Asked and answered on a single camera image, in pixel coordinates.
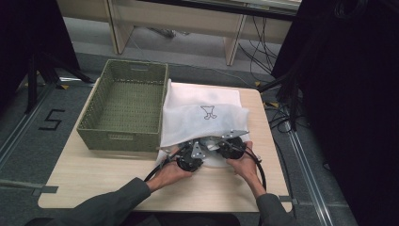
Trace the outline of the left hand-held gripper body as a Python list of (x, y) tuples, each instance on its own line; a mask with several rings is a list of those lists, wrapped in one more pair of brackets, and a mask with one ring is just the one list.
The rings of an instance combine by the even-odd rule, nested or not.
[(200, 142), (194, 139), (181, 145), (181, 149), (176, 153), (176, 161), (182, 170), (194, 172), (203, 164), (205, 156)]

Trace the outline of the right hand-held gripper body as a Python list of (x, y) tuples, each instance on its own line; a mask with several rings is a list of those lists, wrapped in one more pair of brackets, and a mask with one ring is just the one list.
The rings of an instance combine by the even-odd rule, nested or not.
[(247, 148), (247, 144), (241, 139), (241, 136), (246, 134), (247, 130), (231, 130), (216, 140), (218, 146), (216, 151), (226, 159), (241, 158)]

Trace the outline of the white mesh laundry bag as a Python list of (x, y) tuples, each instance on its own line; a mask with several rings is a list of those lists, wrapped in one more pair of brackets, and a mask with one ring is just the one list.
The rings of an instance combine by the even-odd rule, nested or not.
[(215, 151), (215, 142), (210, 138), (229, 135), (231, 131), (245, 131), (241, 139), (248, 141), (248, 114), (249, 110), (241, 106), (240, 92), (236, 89), (206, 88), (168, 80), (156, 163), (159, 164), (174, 146), (204, 137), (209, 151), (204, 151), (203, 166), (227, 168), (229, 165)]

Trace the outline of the green woven basket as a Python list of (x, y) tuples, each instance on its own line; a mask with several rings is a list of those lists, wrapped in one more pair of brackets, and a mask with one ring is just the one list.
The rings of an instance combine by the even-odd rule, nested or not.
[(110, 59), (77, 133), (91, 150), (153, 152), (160, 146), (168, 65)]

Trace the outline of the person's right hand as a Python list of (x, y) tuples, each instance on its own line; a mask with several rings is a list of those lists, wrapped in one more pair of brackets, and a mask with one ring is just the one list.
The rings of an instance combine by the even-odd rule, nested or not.
[(263, 190), (263, 185), (258, 178), (255, 161), (244, 153), (240, 159), (227, 159), (226, 162), (231, 165), (234, 172), (240, 175), (251, 189)]

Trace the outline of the person's left hand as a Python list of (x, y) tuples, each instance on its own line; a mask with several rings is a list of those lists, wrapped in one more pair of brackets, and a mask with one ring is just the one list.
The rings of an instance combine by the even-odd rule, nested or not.
[(154, 192), (191, 176), (192, 173), (190, 171), (181, 169), (177, 162), (172, 160), (155, 173), (155, 175), (147, 182), (147, 186), (151, 192)]

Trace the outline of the black metal stand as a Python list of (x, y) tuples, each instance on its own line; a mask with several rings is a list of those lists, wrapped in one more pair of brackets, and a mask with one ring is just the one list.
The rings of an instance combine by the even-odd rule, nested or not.
[(295, 132), (296, 108), (298, 104), (297, 95), (299, 92), (296, 73), (287, 72), (286, 74), (276, 78), (274, 81), (258, 87), (257, 90), (260, 93), (263, 93), (277, 85), (280, 85), (277, 99), (279, 102), (288, 105), (288, 122), (291, 126), (291, 130)]

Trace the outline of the black curtain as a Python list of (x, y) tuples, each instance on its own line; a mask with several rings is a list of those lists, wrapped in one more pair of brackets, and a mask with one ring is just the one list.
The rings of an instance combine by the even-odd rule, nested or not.
[(68, 30), (56, 0), (0, 0), (0, 110), (29, 71), (61, 67), (83, 81)]
[(399, 226), (399, 0), (302, 0), (287, 72), (358, 225)]

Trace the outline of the light wooden desk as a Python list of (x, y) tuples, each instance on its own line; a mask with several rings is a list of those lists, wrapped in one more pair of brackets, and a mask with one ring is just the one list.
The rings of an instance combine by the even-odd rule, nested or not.
[(226, 64), (239, 40), (281, 44), (302, 0), (56, 0), (65, 17), (109, 24), (114, 52), (122, 54), (137, 26), (224, 39)]

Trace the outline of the black tripod stand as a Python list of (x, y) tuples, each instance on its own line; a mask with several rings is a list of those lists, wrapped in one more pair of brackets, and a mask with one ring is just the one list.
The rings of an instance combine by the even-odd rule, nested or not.
[(40, 73), (40, 76), (44, 79), (46, 83), (56, 85), (60, 81), (60, 78), (56, 73), (56, 68), (61, 68), (65, 70), (66, 72), (72, 74), (74, 77), (80, 79), (85, 83), (94, 83), (94, 80), (92, 78), (84, 75), (78, 69), (75, 69), (74, 67), (62, 61), (56, 56), (46, 52), (34, 53), (28, 60), (28, 100), (25, 113), (30, 113), (38, 102), (37, 73)]

